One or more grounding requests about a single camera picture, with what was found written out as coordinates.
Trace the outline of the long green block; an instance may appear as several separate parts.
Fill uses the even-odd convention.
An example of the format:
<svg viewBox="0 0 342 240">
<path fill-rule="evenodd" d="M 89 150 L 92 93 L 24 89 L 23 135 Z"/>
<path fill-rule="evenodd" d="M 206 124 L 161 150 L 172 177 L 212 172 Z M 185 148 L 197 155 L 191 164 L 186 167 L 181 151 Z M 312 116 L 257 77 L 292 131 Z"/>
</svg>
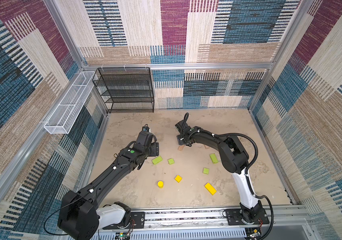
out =
<svg viewBox="0 0 342 240">
<path fill-rule="evenodd" d="M 163 161 L 163 158 L 161 156 L 158 156 L 152 160 L 152 163 L 153 163 L 153 165 L 157 165 L 162 161 Z"/>
<path fill-rule="evenodd" d="M 217 164 L 219 162 L 216 154 L 210 154 L 210 159 L 211 159 L 213 164 Z"/>
</svg>

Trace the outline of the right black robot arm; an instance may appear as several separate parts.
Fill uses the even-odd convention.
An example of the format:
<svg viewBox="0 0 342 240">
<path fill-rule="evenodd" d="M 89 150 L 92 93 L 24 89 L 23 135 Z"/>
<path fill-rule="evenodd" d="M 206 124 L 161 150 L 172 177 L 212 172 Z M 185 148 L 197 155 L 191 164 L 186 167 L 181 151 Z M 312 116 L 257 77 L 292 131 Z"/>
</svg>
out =
<svg viewBox="0 0 342 240">
<path fill-rule="evenodd" d="M 249 168 L 258 157 L 258 147 L 250 137 L 239 133 L 214 134 L 198 126 L 190 127 L 186 120 L 176 124 L 179 132 L 177 136 L 179 145 L 191 146 L 194 143 L 203 144 L 217 150 L 224 168 L 233 175 L 237 189 L 241 197 L 241 216 L 246 224 L 253 224 L 257 221 L 263 210 L 260 198 L 254 191 L 249 175 Z M 249 154 L 239 138 L 249 140 L 254 146 L 255 154 L 249 162 Z"/>
</svg>

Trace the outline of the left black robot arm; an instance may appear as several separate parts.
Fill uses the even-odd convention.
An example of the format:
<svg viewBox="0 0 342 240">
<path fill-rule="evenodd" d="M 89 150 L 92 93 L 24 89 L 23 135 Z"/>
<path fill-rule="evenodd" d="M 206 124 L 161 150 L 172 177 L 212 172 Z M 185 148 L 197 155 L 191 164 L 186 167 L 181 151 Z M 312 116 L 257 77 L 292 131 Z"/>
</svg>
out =
<svg viewBox="0 0 342 240">
<path fill-rule="evenodd" d="M 159 155 L 159 143 L 148 126 L 144 126 L 136 141 L 120 150 L 112 164 L 95 180 L 77 192 L 64 195 L 57 226 L 75 240 L 89 240 L 100 229 L 115 225 L 127 228 L 131 209 L 121 202 L 101 207 L 107 194 L 126 175 L 140 169 L 148 157 Z"/>
</svg>

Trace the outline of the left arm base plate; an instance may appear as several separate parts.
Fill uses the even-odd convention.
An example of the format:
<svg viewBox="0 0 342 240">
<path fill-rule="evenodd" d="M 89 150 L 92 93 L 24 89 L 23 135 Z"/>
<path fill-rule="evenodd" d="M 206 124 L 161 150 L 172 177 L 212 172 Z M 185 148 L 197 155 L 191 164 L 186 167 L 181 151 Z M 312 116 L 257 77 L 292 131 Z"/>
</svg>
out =
<svg viewBox="0 0 342 240">
<path fill-rule="evenodd" d="M 126 225 L 110 225 L 102 228 L 103 230 L 128 230 L 128 229 L 143 229 L 145 221 L 145 212 L 131 212 L 130 220 Z"/>
</svg>

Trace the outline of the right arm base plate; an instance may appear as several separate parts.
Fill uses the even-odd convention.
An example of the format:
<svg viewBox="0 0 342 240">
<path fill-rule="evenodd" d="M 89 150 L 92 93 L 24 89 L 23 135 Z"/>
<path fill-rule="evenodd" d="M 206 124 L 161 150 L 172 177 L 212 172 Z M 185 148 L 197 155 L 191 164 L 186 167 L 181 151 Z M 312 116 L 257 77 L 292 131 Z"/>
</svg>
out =
<svg viewBox="0 0 342 240">
<path fill-rule="evenodd" d="M 224 210 L 223 216 L 227 219 L 230 226 L 242 225 L 269 225 L 270 219 L 264 208 L 259 210 L 247 210 L 241 208 Z"/>
</svg>

